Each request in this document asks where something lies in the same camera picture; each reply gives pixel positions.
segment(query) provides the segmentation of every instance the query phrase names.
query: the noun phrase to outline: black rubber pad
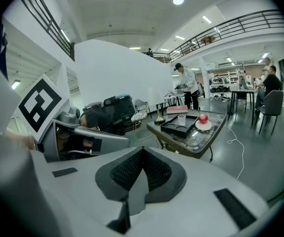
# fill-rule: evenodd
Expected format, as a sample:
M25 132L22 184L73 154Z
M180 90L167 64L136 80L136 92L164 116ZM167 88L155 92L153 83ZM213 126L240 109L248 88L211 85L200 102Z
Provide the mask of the black rubber pad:
M240 229L244 229L256 220L228 189L215 191L214 194Z
M74 172L77 172L76 168L65 168L65 169L53 171L52 174L54 175L54 177L60 177L60 176L72 174Z

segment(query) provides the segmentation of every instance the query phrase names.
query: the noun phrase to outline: red apple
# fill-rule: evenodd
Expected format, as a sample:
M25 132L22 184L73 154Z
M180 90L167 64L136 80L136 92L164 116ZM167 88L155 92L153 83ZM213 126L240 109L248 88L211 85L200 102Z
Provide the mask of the red apple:
M208 122L208 116L207 114L204 114L204 113L201 113L199 115L199 122L202 123L202 124L205 124Z

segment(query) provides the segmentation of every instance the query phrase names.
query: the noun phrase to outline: black case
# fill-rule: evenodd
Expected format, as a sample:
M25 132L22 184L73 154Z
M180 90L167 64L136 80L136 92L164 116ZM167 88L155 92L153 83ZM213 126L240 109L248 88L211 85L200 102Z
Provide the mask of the black case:
M161 130L163 132L167 132L169 134L173 134L173 135L181 137L181 138L187 138L190 131L194 127L197 119L198 119L198 117L196 117L196 116L187 116L186 115L186 125L184 126L185 129L183 129L183 128L178 129L178 127L181 127L181 125L177 124L177 120L178 120L178 115L177 115L172 120L161 125Z

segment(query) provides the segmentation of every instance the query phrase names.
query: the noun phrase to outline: balcony railing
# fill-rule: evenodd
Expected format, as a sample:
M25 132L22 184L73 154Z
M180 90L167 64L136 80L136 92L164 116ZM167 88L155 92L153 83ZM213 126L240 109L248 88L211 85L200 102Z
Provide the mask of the balcony railing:
M153 58L163 63L170 63L170 57L167 53L153 53Z
M21 0L36 21L52 37L59 47L74 60L74 43L70 43L51 15L44 0Z
M213 42L268 28L284 28L284 16L279 10L263 10L211 27L175 48L167 54L168 59L173 62Z

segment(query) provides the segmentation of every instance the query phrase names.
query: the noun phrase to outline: book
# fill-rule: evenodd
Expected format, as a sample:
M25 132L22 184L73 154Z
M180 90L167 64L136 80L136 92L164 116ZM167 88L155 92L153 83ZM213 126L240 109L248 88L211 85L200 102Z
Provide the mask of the book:
M188 108L186 105L169 106L167 107L167 114L187 113Z

